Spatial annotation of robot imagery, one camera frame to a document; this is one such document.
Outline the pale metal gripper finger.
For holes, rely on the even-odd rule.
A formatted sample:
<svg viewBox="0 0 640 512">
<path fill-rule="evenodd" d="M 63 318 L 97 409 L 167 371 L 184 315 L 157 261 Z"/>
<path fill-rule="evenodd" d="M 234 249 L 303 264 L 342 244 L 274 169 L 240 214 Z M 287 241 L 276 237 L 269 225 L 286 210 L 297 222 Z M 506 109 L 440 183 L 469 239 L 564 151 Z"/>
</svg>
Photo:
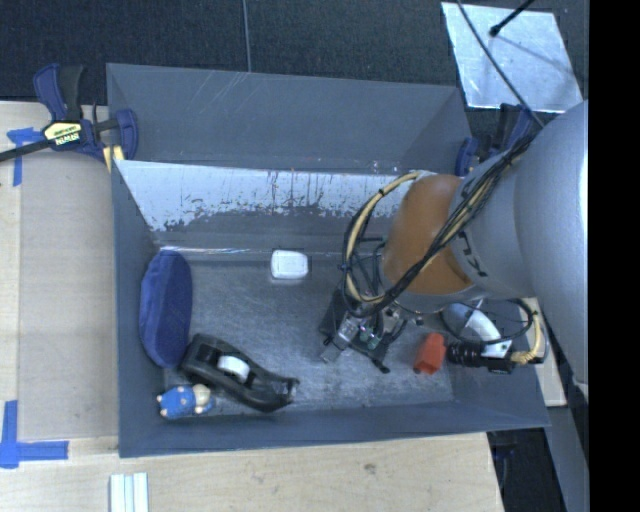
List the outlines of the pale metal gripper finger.
<svg viewBox="0 0 640 512">
<path fill-rule="evenodd" d="M 345 317 L 332 335 L 324 341 L 324 349 L 320 358 L 325 363 L 335 362 L 342 352 L 348 348 L 357 334 L 357 321 Z"/>
</svg>

